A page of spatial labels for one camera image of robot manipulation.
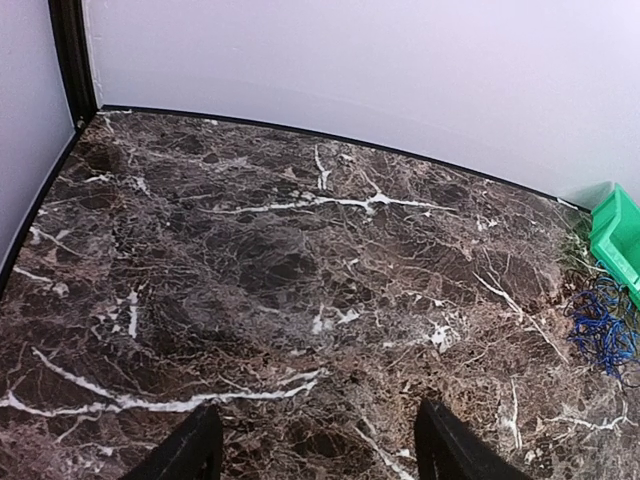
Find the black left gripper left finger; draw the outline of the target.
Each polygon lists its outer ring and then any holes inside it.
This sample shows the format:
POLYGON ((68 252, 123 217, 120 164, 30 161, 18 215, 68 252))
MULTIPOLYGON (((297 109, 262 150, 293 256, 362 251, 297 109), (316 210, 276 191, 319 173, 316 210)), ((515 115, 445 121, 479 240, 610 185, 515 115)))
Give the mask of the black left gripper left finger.
POLYGON ((122 480, 220 479, 223 428, 215 405, 200 405, 122 480))

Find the green plastic bin left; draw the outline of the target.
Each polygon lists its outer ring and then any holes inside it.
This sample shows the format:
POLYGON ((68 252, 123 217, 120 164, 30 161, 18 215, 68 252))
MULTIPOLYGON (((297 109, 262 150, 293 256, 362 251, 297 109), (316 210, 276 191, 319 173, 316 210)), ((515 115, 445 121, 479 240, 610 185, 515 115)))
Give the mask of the green plastic bin left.
POLYGON ((616 184, 591 218, 591 253, 639 304, 639 206, 616 184))

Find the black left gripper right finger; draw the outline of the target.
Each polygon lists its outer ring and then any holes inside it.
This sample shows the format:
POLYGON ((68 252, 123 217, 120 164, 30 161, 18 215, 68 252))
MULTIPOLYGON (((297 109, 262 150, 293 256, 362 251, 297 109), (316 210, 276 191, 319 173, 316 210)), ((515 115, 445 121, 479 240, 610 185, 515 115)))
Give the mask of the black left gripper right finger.
POLYGON ((415 451, 420 479, 529 479, 438 401, 423 399, 420 403, 415 451))

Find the black frame post left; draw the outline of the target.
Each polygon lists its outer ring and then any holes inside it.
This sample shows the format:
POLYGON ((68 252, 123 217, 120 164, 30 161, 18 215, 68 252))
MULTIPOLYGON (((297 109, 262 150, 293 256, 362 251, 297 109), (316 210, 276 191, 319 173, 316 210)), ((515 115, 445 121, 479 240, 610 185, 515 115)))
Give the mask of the black frame post left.
POLYGON ((56 55, 71 118, 84 129, 99 107, 93 85, 81 0, 49 0, 56 55))

